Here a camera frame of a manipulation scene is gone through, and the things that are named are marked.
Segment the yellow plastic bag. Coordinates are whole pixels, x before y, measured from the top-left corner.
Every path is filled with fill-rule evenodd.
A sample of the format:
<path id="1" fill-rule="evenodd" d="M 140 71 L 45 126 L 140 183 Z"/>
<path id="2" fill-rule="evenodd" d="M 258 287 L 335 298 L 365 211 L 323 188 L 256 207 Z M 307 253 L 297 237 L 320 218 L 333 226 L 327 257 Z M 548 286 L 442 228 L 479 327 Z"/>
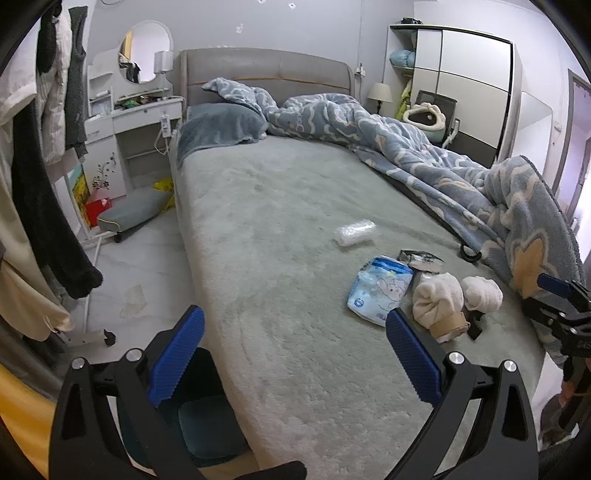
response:
<path id="1" fill-rule="evenodd" d="M 162 211 L 167 211 L 175 207 L 174 183 L 171 177 L 167 177 L 154 182 L 152 184 L 152 187 L 157 191 L 169 193 L 169 198 L 164 204 Z"/>

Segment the dark teal trash bin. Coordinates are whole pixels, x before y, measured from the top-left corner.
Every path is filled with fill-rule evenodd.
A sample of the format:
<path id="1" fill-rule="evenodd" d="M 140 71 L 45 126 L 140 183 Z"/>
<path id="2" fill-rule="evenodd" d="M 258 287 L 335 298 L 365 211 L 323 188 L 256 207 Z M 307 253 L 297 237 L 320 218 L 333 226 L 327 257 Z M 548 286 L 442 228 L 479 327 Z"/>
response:
<path id="1" fill-rule="evenodd" d="M 195 349 L 157 412 L 198 468 L 221 465 L 247 450 L 211 352 L 204 348 Z"/>

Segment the blue white tissue pack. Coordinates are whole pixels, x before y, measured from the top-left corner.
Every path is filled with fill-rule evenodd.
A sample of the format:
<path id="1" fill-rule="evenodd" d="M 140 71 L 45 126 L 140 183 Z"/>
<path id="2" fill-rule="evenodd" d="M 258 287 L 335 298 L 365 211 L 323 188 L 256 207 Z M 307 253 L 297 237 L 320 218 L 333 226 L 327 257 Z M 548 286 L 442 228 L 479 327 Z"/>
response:
<path id="1" fill-rule="evenodd" d="M 377 256 L 356 274 L 346 306 L 363 320 L 385 327 L 388 314 L 401 306 L 413 277 L 407 264 Z"/>

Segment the white power strip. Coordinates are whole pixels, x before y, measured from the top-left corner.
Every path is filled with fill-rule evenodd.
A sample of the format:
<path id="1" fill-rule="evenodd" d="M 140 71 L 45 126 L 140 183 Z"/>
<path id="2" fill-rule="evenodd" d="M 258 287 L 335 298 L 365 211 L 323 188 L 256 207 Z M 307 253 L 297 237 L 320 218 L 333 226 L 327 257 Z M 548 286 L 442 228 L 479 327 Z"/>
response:
<path id="1" fill-rule="evenodd" d="M 170 120 L 167 114 L 163 114 L 160 118 L 160 133 L 163 138 L 171 137 Z"/>

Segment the round vanity mirror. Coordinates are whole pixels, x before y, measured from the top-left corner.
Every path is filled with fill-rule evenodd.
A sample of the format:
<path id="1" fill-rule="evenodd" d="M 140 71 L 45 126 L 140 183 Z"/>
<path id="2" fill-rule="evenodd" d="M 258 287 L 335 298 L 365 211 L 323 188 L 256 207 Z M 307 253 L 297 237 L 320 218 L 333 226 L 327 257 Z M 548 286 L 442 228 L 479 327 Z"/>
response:
<path id="1" fill-rule="evenodd" d="M 126 32 L 120 44 L 119 71 L 125 80 L 134 84 L 152 81 L 157 76 L 154 71 L 156 53 L 171 47 L 166 26 L 153 20 L 139 22 Z"/>

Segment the grey upholstered headboard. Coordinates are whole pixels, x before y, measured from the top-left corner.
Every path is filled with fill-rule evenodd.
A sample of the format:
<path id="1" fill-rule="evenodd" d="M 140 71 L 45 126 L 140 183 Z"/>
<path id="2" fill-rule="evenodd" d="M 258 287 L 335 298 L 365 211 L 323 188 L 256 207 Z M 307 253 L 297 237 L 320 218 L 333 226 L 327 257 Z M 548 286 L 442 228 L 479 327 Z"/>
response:
<path id="1" fill-rule="evenodd" d="M 262 87 L 277 104 L 290 97 L 342 93 L 353 95 L 353 71 L 344 62 L 283 50 L 259 48 L 202 48 L 182 50 L 167 75 L 173 93 L 185 106 L 221 102 L 216 93 L 202 89 L 223 77 Z"/>

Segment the white clothes rack frame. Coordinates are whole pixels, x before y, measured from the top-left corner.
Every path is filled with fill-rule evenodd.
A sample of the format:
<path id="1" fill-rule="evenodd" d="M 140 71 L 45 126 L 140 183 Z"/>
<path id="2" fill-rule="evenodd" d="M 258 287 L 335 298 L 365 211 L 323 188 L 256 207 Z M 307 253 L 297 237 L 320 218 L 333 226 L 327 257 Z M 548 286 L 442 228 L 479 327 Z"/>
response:
<path id="1" fill-rule="evenodd" d="M 116 343 L 115 334 L 106 329 L 90 331 L 88 320 L 91 293 L 102 284 L 103 280 L 103 276 L 97 269 L 101 247 L 109 240 L 114 240 L 115 233 L 101 232 L 97 227 L 89 227 L 83 218 L 84 208 L 75 198 L 74 187 L 79 179 L 82 180 L 83 185 L 86 185 L 86 181 L 82 161 L 73 148 L 67 150 L 56 162 L 46 165 L 45 169 L 57 206 L 64 216 L 65 226 L 71 231 L 67 245 L 72 246 L 76 243 L 73 259 L 66 261 L 68 278 L 64 289 L 73 293 L 74 298 L 83 300 L 81 326 L 75 331 L 60 332 L 58 336 L 68 347 L 85 346 L 91 343 L 112 347 Z"/>

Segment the red box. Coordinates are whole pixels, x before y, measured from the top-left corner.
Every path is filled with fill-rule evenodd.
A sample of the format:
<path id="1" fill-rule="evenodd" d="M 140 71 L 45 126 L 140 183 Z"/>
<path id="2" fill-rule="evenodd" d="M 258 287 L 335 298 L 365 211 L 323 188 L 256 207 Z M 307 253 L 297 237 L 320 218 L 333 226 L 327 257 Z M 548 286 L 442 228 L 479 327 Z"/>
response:
<path id="1" fill-rule="evenodd" d="M 112 207 L 112 202 L 109 198 L 102 198 L 91 201 L 85 205 L 85 213 L 90 227 L 96 227 L 98 224 L 98 216 Z"/>

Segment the white vanity desk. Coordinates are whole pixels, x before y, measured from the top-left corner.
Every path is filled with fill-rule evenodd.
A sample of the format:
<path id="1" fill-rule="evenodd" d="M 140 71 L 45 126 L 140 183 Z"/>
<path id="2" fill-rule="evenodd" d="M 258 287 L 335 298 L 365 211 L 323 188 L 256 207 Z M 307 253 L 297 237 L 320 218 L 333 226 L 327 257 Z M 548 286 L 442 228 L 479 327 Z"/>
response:
<path id="1" fill-rule="evenodd" d="M 87 154 L 83 170 L 91 198 L 122 198 L 169 175 L 168 140 L 160 133 L 167 114 L 171 133 L 183 100 L 165 73 L 134 84 L 119 71 L 116 49 L 97 54 L 87 67 Z"/>

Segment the white cat bed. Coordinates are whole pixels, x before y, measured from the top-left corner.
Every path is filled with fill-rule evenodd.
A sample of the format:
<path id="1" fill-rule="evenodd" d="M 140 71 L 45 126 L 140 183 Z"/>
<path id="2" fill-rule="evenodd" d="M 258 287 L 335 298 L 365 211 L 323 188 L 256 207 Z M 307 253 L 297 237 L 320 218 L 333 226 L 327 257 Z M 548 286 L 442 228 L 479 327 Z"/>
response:
<path id="1" fill-rule="evenodd" d="M 408 108 L 403 115 L 403 121 L 426 132 L 444 131 L 447 126 L 445 114 L 437 105 L 429 102 Z"/>

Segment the brown cardboard tape roll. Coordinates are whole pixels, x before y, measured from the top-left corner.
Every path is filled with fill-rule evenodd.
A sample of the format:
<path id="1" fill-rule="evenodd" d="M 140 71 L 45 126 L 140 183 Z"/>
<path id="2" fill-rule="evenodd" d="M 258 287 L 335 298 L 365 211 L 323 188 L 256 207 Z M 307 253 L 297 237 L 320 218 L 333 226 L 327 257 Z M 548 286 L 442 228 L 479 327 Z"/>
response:
<path id="1" fill-rule="evenodd" d="M 438 343 L 445 343 L 463 335 L 469 327 L 465 314 L 460 311 L 434 323 L 429 331 Z"/>

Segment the bedside lamp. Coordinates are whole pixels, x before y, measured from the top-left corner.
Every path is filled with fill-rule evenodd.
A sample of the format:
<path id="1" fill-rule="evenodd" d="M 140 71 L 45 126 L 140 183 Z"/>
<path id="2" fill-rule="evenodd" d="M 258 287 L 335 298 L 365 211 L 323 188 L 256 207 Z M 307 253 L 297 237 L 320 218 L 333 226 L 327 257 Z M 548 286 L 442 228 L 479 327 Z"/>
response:
<path id="1" fill-rule="evenodd" d="M 370 88 L 368 98 L 376 103 L 377 114 L 382 115 L 386 112 L 386 105 L 393 103 L 393 94 L 391 87 L 385 83 L 374 83 Z"/>

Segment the white wardrobe with black trim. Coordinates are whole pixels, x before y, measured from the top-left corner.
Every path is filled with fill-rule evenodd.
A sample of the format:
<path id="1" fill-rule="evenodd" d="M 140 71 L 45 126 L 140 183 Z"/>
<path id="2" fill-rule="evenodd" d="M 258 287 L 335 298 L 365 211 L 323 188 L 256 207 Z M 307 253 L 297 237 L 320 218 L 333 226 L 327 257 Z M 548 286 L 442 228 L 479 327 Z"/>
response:
<path id="1" fill-rule="evenodd" d="M 477 31 L 429 24 L 392 24 L 383 82 L 394 117 L 403 91 L 415 104 L 420 92 L 456 101 L 459 131 L 449 148 L 486 167 L 509 154 L 515 127 L 521 61 L 512 42 Z"/>

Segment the black silver snack wrapper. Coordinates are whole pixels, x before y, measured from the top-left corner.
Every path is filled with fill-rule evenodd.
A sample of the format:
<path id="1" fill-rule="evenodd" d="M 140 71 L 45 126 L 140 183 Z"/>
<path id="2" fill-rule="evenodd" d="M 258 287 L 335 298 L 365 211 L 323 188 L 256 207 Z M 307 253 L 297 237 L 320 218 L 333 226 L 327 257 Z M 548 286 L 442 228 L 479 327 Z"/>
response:
<path id="1" fill-rule="evenodd" d="M 398 260 L 413 270 L 433 274 L 441 273 L 444 266 L 443 259 L 427 251 L 403 249 L 398 255 Z"/>

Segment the clear plastic bottle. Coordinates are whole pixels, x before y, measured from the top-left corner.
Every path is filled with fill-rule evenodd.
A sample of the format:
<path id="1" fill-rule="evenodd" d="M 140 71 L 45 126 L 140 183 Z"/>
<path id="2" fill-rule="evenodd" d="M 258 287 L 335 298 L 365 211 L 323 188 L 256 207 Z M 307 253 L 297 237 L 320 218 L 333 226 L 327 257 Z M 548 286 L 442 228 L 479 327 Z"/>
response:
<path id="1" fill-rule="evenodd" d="M 335 229 L 335 242 L 341 247 L 351 247 L 356 244 L 373 240 L 377 233 L 377 225 L 368 219 L 344 225 Z"/>

